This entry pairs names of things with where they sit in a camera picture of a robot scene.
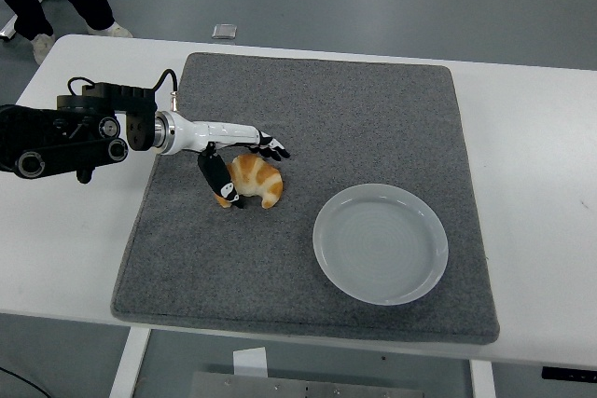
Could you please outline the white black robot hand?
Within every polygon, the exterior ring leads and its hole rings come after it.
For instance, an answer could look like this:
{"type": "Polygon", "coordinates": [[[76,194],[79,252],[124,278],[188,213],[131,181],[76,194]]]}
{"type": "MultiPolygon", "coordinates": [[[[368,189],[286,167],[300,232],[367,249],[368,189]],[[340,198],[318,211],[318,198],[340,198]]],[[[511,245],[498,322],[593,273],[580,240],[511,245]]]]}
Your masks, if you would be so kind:
{"type": "Polygon", "coordinates": [[[241,208],[243,197],[259,197],[261,207],[269,209],[280,200],[282,175],[265,159],[280,161],[289,153],[269,134],[248,125],[188,121],[176,112],[160,113],[156,122],[163,125],[157,150],[162,155],[196,153],[200,171],[222,207],[241,208]]]}

